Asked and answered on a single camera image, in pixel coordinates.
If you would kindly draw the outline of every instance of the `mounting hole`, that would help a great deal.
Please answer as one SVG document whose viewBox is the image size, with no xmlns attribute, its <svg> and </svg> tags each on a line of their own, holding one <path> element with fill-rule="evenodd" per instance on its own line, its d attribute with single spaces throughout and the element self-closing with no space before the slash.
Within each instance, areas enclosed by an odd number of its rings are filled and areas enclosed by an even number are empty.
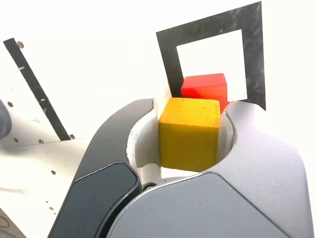
<svg viewBox="0 0 317 238">
<path fill-rule="evenodd" d="M 23 48 L 24 48 L 24 44 L 23 44 L 22 42 L 17 41 L 16 44 L 18 45 L 18 47 L 19 47 L 20 49 L 23 49 Z"/>
<path fill-rule="evenodd" d="M 154 186 L 156 186 L 156 185 L 157 185 L 157 184 L 154 183 L 154 182 L 148 182 L 148 183 L 146 183 L 145 185 L 143 185 L 143 191 L 148 190 L 149 188 L 154 187 Z"/>
</svg>

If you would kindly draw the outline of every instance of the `yellow wooden block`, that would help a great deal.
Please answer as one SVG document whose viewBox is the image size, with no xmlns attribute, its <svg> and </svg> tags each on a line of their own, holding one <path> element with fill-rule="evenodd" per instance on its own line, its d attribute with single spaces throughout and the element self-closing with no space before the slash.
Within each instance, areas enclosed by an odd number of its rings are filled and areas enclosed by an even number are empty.
<svg viewBox="0 0 317 238">
<path fill-rule="evenodd" d="M 161 165 L 201 172 L 215 165 L 219 101 L 170 98 L 158 121 Z"/>
</svg>

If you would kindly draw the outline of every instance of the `black metal bar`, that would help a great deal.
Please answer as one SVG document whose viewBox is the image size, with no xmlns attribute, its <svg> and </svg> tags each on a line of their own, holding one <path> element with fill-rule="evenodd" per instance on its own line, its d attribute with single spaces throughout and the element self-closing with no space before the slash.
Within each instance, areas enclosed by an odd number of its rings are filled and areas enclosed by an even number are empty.
<svg viewBox="0 0 317 238">
<path fill-rule="evenodd" d="M 181 86 L 184 80 L 176 47 L 236 30 L 242 30 L 248 95 L 244 101 L 257 104 L 265 110 L 261 2 L 157 32 L 158 44 L 173 97 L 181 97 Z"/>
<path fill-rule="evenodd" d="M 48 97 L 46 96 L 44 90 L 42 89 L 40 83 L 35 77 L 32 69 L 30 68 L 28 62 L 26 61 L 24 55 L 16 44 L 14 38 L 8 39 L 3 42 L 7 50 L 9 51 L 11 57 L 13 58 L 16 66 L 23 75 L 25 81 L 29 85 L 31 91 L 33 92 L 36 100 L 39 102 L 41 108 L 43 109 L 46 117 L 50 121 L 53 129 L 58 135 L 60 140 L 70 140 L 64 126 L 60 122 L 56 112 L 54 111 Z"/>
</svg>

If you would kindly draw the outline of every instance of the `cube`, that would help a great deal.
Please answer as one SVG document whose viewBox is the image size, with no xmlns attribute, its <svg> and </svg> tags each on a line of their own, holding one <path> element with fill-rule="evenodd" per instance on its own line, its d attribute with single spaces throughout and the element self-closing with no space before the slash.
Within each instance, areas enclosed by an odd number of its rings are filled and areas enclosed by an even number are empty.
<svg viewBox="0 0 317 238">
<path fill-rule="evenodd" d="M 219 101 L 170 98 L 158 121 L 161 165 L 204 171 L 215 165 Z"/>
<path fill-rule="evenodd" d="M 227 83 L 223 73 L 185 77 L 181 93 L 184 98 L 218 100 L 220 113 L 228 105 Z"/>
</svg>

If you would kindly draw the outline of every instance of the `red wooden block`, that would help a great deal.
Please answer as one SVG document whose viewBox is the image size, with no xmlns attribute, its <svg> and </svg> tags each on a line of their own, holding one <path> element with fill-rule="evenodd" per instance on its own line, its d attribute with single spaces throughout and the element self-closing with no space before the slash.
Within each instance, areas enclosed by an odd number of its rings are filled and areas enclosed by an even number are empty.
<svg viewBox="0 0 317 238">
<path fill-rule="evenodd" d="M 184 98 L 218 100 L 221 113 L 228 105 L 227 83 L 223 73 L 185 77 L 181 91 Z"/>
</svg>

